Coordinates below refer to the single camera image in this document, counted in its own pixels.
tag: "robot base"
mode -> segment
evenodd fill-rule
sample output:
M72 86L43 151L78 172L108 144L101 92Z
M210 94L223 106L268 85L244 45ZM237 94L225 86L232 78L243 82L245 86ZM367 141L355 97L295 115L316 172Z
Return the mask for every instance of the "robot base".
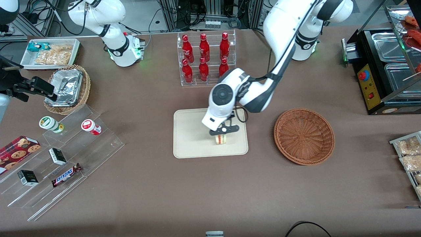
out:
M129 39L129 47L126 49L126 51L123 52L121 56L112 55L108 50L111 59L120 67L128 67L138 62L139 60L143 60L145 51L144 40L140 40L139 38L131 35L127 35L126 37Z

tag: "beige tray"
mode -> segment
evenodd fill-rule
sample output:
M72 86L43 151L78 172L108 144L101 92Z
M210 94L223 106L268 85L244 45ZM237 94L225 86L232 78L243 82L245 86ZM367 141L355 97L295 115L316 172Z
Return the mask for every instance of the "beige tray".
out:
M244 111L237 110L244 120ZM244 155L248 151L245 123L236 117L232 123L240 127L238 132L227 134L226 143L217 145L209 129L202 124L206 109L178 110L174 113L173 153L176 158Z

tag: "yellow control panel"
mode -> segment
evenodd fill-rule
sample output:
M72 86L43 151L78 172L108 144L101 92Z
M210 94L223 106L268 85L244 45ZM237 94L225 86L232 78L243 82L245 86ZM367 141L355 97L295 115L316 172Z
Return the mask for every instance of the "yellow control panel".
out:
M370 67L365 65L357 74L358 81L360 82L360 87L362 94L364 95L365 104L370 110L376 105L380 104L380 96L374 83L373 77L371 76Z

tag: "red bottle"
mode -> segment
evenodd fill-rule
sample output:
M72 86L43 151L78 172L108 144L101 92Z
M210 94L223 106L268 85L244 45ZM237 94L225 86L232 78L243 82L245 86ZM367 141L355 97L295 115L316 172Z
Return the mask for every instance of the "red bottle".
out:
M200 45L199 45L199 49L200 49L200 56L204 57L205 60L208 62L211 59L211 53L209 50L209 43L206 40L206 34L200 34Z
M190 63L193 63L195 61L195 57L193 56L193 47L189 42L189 37L187 35L183 35L181 38L183 39L184 58L186 58Z
M219 45L219 57L222 60L224 57L228 58L228 56L229 56L228 33L224 32L222 33L222 40L221 40L221 44Z
M199 72L200 72L200 79L203 82L207 82L209 79L209 67L206 64L206 59L204 57L200 58Z
M193 83L193 72L192 68L189 65L189 62L187 61L187 59L183 59L181 62L183 63L183 67L181 68L181 70L183 71L184 80L187 84Z
M226 64L226 58L223 58L221 60L221 65L219 65L219 77L222 77L222 75L228 71L229 67Z

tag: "red-label cup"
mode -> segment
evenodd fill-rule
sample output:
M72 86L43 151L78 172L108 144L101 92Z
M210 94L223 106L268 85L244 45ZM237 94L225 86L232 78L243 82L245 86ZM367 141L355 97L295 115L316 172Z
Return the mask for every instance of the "red-label cup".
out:
M81 128L82 130L90 132L95 136L99 135L102 131L101 126L95 124L95 122L92 119L84 120L82 122Z

